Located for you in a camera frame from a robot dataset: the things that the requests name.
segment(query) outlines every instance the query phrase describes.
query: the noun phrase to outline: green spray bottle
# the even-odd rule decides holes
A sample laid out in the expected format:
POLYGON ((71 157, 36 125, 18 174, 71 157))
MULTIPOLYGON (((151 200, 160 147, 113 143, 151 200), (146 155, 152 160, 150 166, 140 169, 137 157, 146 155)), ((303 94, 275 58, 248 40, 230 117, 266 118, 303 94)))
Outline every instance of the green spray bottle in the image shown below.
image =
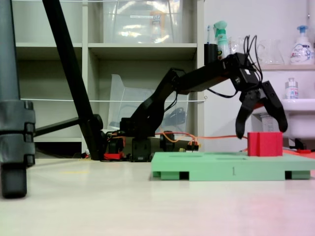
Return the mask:
POLYGON ((230 54, 230 49, 228 46, 228 40, 226 38, 225 28, 227 23, 225 21, 219 21, 214 24, 216 28, 216 41, 218 44, 218 59, 222 60, 230 54))

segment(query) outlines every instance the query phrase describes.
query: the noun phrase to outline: red cube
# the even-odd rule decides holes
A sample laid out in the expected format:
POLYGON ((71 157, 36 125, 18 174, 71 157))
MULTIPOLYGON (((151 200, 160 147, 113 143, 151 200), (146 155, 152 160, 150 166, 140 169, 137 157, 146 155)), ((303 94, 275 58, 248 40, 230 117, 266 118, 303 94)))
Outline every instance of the red cube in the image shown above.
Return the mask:
POLYGON ((283 135, 281 132, 248 133, 248 156, 282 156, 283 135))

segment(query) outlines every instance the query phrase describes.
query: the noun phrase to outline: cabinet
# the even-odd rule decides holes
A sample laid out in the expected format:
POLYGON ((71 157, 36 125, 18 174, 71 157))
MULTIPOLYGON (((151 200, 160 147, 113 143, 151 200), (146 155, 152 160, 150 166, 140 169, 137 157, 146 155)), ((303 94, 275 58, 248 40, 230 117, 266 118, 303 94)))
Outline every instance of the cabinet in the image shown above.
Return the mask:
MULTIPOLYGON (((171 36, 172 40, 165 43, 127 43, 109 40, 110 35, 105 34, 108 32, 106 20, 117 14, 117 4, 109 16, 104 11, 108 1, 61 0, 93 112, 101 115, 104 127, 108 124, 112 74, 120 75, 128 87, 155 89, 171 67, 188 72, 203 66, 204 1, 181 2, 181 13, 189 16, 189 20, 183 20, 183 27, 172 31, 178 35, 178 29, 184 30, 181 39, 171 36)), ((42 2, 13 1, 13 15, 21 97, 33 100, 36 127, 75 117, 74 104, 42 2)), ((169 14, 165 17, 174 19, 178 16, 169 14)), ((192 94, 189 98, 203 101, 204 93, 192 94)), ((190 102, 187 117, 187 131, 203 135, 203 102, 190 102)), ((36 142, 82 140, 78 126, 35 139, 36 142)))

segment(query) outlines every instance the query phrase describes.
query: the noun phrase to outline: black tripod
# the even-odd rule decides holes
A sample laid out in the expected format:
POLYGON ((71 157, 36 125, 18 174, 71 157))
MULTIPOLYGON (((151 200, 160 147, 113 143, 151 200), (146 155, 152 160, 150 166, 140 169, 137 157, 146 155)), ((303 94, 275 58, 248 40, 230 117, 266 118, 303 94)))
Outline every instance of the black tripod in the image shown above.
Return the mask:
POLYGON ((43 0, 61 63, 78 113, 73 118, 35 130, 35 112, 30 101, 20 100, 11 0, 0 0, 0 172, 5 198, 27 193, 26 168, 35 164, 33 137, 80 125, 93 160, 106 149, 103 123, 94 115, 59 0, 43 0))

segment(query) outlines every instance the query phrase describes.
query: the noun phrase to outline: green board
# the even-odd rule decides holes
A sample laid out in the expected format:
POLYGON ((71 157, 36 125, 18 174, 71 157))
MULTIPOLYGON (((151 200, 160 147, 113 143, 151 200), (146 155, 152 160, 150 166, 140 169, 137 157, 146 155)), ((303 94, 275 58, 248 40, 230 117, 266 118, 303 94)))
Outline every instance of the green board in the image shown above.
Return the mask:
POLYGON ((153 177, 161 180, 285 180, 310 179, 315 160, 284 154, 253 157, 244 152, 156 152, 153 177))

